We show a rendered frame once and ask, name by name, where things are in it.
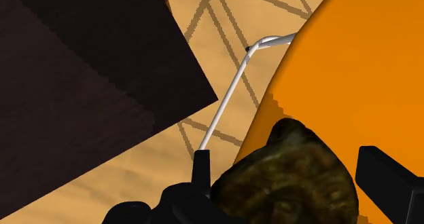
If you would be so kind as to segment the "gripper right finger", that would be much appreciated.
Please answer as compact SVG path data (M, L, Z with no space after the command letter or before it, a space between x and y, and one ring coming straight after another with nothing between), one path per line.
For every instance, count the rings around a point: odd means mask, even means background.
M378 147L359 148L355 182L393 224L424 224L424 177Z

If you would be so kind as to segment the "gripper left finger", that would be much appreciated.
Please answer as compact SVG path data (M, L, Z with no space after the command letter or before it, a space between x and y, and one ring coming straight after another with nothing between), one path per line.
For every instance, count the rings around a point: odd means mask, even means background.
M219 208L209 199L210 153L194 153L192 178L164 189L155 208L141 201L113 206L101 224L219 224Z

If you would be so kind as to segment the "olive brown lumpy object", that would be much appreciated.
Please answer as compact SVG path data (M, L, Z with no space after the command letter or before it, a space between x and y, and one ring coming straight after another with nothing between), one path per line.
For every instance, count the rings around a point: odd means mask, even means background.
M353 178L310 129L280 119L265 146L239 160L211 187L211 200L248 224L357 224Z

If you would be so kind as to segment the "orange table with white legs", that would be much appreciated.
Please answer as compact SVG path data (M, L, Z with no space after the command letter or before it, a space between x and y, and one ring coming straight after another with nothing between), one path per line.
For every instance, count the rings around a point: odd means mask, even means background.
M354 176L375 146L424 177L424 0L323 0L288 47L237 154L292 117ZM367 224L393 224L355 182Z

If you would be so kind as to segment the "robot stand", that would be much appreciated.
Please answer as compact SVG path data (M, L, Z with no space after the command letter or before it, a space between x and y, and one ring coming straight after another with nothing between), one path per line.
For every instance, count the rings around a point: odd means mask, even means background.
M216 100L165 0L0 0L0 219Z

